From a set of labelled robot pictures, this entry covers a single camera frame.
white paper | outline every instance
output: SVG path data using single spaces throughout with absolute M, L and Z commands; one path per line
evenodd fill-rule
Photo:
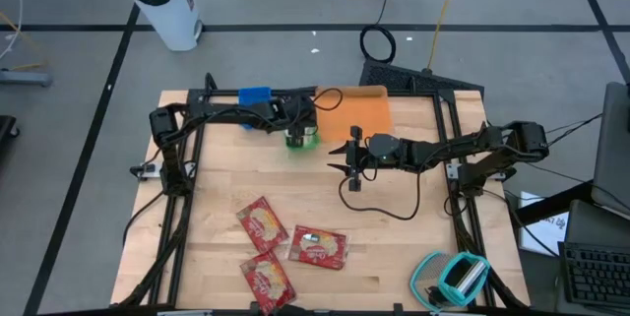
M 530 199 L 530 198 L 538 198 L 537 195 L 521 192 L 521 198 Z M 531 199 L 531 200 L 521 200 L 521 208 L 528 206 L 529 204 L 533 204 L 535 202 L 539 202 L 542 199 Z M 532 223 L 528 225 L 528 229 L 532 232 L 540 242 L 544 243 L 545 246 L 549 247 L 555 253 L 558 252 L 558 242 L 564 241 L 564 236 L 566 234 L 567 222 L 569 221 L 569 213 L 562 213 L 555 217 L 547 218 L 545 220 L 541 220 L 536 223 Z M 549 252 L 547 252 L 544 247 L 540 246 L 538 242 L 536 242 L 524 228 L 521 228 L 521 243 L 520 247 L 536 253 L 541 253 L 547 256 L 551 256 Z

orange towel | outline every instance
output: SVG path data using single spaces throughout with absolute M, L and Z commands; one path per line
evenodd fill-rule
M 323 142 L 350 140 L 350 127 L 363 129 L 363 138 L 375 133 L 389 133 L 392 128 L 387 89 L 383 86 L 338 88 L 344 93 L 342 103 L 334 110 L 317 109 L 318 133 Z M 325 88 L 318 88 L 317 95 Z M 339 102 L 336 91 L 317 98 L 317 105 L 332 108 Z

keyboard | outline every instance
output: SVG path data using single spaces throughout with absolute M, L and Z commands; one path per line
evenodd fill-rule
M 567 300 L 630 308 L 630 248 L 558 245 Z

blue block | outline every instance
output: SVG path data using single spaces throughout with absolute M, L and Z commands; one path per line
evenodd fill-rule
M 238 90 L 238 104 L 252 105 L 269 101 L 272 98 L 272 89 L 268 87 L 247 88 Z M 245 129 L 251 129 L 251 125 L 243 124 Z

desk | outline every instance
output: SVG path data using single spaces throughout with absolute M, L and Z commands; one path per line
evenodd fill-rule
M 184 102 L 186 95 L 164 92 L 159 105 Z M 456 92 L 456 99 L 463 134 L 477 131 L 485 119 L 479 93 Z M 213 101 L 237 99 L 214 96 Z M 389 102 L 393 135 L 439 141 L 432 99 L 390 97 Z M 448 107 L 446 103 L 442 107 L 450 130 Z M 422 173 L 420 209 L 412 221 L 357 213 L 344 207 L 338 196 L 343 175 L 326 165 L 343 162 L 343 156 L 328 155 L 341 144 L 322 143 L 313 151 L 292 152 L 284 145 L 282 133 L 267 135 L 237 125 L 209 125 L 198 168 L 177 307 L 249 307 L 254 296 L 239 265 L 257 252 L 235 213 L 265 196 L 289 234 L 299 223 L 351 238 L 341 271 L 286 260 L 287 242 L 275 249 L 297 292 L 293 304 L 308 309 L 392 310 L 393 304 L 400 302 L 405 310 L 422 310 L 409 289 L 413 269 L 432 251 L 457 252 L 452 220 L 443 212 L 447 196 L 444 169 L 440 164 Z M 155 150 L 151 142 L 147 158 Z M 503 194 L 497 182 L 489 182 L 486 189 Z M 134 211 L 159 190 L 158 180 L 141 183 Z M 363 182 L 362 192 L 348 193 L 346 198 L 357 207 L 381 207 L 408 215 L 415 205 L 415 175 L 382 170 L 376 181 Z M 529 303 L 505 203 L 490 195 L 476 201 L 488 260 L 514 294 Z M 112 302 L 127 296 L 155 260 L 165 205 L 164 199 L 130 229 Z M 169 278 L 167 266 L 162 285 L 168 285 Z M 166 289 L 161 288 L 160 300 L 165 300 Z

